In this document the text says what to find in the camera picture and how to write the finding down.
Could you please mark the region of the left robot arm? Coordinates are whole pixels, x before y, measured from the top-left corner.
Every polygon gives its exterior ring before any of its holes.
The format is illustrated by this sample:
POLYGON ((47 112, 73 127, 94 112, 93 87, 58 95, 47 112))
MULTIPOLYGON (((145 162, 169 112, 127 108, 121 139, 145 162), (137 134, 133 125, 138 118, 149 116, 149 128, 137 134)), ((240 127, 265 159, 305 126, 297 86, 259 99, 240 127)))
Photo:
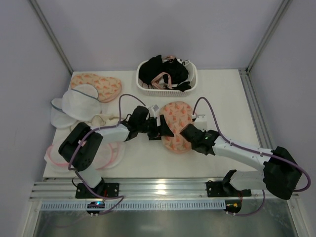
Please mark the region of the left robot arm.
POLYGON ((58 153, 68 163, 69 170, 75 172, 78 184, 76 198, 115 199, 118 195, 108 195, 108 185, 93 167, 93 160, 101 145, 127 142, 139 133, 147 134, 149 140, 173 137, 163 115, 150 115, 150 109, 137 106, 133 113, 117 125, 92 128, 80 122, 58 148, 58 153))

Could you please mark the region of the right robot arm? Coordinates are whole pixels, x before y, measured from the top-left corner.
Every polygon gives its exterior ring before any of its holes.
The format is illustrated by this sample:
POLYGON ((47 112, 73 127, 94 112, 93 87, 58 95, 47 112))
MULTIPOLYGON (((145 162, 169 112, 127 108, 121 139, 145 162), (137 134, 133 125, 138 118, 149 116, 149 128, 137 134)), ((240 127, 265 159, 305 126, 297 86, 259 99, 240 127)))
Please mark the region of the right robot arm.
POLYGON ((180 134, 198 153, 231 158, 254 168, 254 171, 230 170, 222 181, 228 193, 267 190, 277 198, 289 200, 303 173, 289 151, 280 146, 269 150, 243 145, 218 131, 202 131, 192 124, 180 134))

